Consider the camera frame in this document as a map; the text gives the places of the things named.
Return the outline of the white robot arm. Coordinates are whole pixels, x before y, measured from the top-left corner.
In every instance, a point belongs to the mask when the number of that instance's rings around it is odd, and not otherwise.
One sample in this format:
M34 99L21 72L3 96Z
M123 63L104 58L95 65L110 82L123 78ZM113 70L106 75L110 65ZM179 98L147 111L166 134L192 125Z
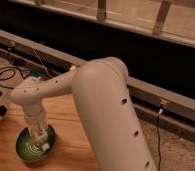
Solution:
M122 60L106 57L45 81L30 76L12 90L10 98L22 107L29 134L44 151L50 144L42 100L72 94L101 171L157 171L127 77Z

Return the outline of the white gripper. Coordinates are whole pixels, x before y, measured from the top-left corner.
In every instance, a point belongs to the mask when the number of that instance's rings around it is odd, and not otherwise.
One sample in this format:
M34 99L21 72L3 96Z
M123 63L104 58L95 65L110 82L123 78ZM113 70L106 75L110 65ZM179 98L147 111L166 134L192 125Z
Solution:
M40 124L42 126L42 138L48 137L49 126L47 125L47 113L45 110L39 112L25 111L24 119L28 125L30 136L35 137L36 131L33 128Z

